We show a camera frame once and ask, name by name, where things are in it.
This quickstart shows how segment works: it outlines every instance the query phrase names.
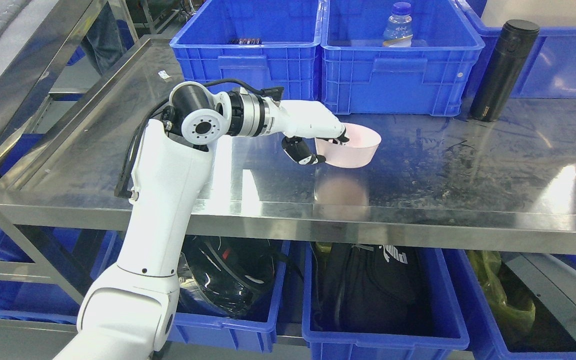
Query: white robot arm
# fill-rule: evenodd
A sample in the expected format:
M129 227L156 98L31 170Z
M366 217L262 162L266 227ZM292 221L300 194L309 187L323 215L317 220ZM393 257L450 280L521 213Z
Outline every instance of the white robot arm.
M128 167L134 186L123 192L133 208L121 252L87 291L78 334L56 360L144 360L164 346L178 304L176 269L186 228L212 171L213 151L207 145L224 135L282 132L284 151L305 165L325 159L311 153L301 138L348 141L342 123L315 101L279 103L277 96L273 100L246 89L213 95L188 81L174 87L169 103L171 116L146 118L128 150L135 151L134 165Z

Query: person's leg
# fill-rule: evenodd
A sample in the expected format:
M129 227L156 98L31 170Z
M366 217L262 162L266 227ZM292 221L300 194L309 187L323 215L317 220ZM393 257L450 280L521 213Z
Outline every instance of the person's leg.
M124 48L119 36L117 21L107 2L103 5L99 16L88 30L86 39L94 51L94 58L97 64L96 70L100 75L112 68L126 52L126 48Z
M81 43L79 44L79 46L84 51L84 54L86 54L86 57L90 62L90 65L92 65L94 70L96 70L96 72L99 75L101 75L101 70L99 70L99 65L97 64L97 57L95 56L95 50L92 47L90 41L88 40L88 37L84 36L84 38L81 39Z

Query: metal tabletop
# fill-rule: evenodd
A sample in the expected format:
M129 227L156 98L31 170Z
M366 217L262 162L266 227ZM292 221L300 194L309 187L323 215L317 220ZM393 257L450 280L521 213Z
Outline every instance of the metal tabletop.
M168 41L147 41L0 180L0 215L125 230L131 207L113 191L126 147L181 80ZM339 117L381 135L368 166L299 166L279 134L224 136L188 231L576 254L576 100L511 99L494 123L464 114Z

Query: cable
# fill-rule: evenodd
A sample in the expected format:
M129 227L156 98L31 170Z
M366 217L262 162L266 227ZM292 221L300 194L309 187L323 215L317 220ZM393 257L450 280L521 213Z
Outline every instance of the cable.
M250 86L246 82L243 82L242 80L234 79L231 77L227 77L226 79L219 79L219 80L206 82L205 84L202 84L202 85L204 87L208 88L208 87L213 87L215 85L226 84L226 83L237 84L240 87L246 89L248 92L250 92L254 95L261 96L262 98L270 96L270 98L272 98L272 100L274 100L274 101L281 101L282 97L284 95L284 87L283 86L275 86L272 88L265 88L265 89L255 89L254 87Z
M135 161L137 161L139 142L141 141L142 136L144 136L144 130L146 129L148 120L154 116L155 112L157 112L160 107L166 105L168 101L168 98L165 98L164 100L151 107L151 109L148 110L146 116L143 117L141 123L139 123L139 126L137 126L137 128L132 133L132 138L130 139L130 143L126 149L125 157L123 158L121 173L119 173L117 185L114 187L114 196L117 198L132 198L132 191L128 191L128 181L130 180L130 174L133 171L133 167L135 166Z
M237 85L241 86L242 88L246 89L247 91L249 91L253 94L263 95L263 92L261 90L255 89L254 87L250 86L246 82L243 82L242 80L234 79L234 78L230 78L230 77L227 77L226 79L209 81L209 82L206 82L205 84L202 84L202 85L204 87L208 88L208 87L214 87L215 85L226 84L226 83L237 84Z

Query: black tumbler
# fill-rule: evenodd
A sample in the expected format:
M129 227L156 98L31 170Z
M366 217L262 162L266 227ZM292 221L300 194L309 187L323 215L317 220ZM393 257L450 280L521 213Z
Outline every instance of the black tumbler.
M471 118L480 121L499 119L537 35L539 25L534 22L508 20L503 25L470 106Z

